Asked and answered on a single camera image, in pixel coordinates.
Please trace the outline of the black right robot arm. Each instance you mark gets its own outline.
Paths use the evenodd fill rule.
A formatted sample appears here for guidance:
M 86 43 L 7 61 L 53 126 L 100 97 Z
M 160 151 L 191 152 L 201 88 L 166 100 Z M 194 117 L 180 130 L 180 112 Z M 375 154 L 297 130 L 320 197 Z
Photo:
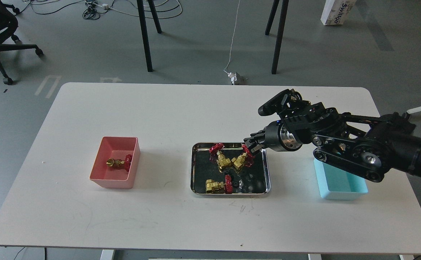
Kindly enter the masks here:
M 313 143 L 317 160 L 379 183 L 390 169 L 421 178 L 421 138 L 407 114 L 369 117 L 339 113 L 321 102 L 311 104 L 296 90 L 283 90 L 259 109 L 279 120 L 251 133 L 244 144 L 251 155 L 261 149 L 296 151 Z

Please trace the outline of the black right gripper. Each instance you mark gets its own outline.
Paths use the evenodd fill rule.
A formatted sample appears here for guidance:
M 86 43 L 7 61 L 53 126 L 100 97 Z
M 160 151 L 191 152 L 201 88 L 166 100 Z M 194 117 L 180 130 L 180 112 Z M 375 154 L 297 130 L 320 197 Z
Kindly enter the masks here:
M 273 121 L 262 131 L 251 133 L 250 137 L 243 139 L 243 142 L 248 145 L 251 155 L 257 155 L 266 148 L 277 152 L 294 152 L 303 146 L 281 121 Z

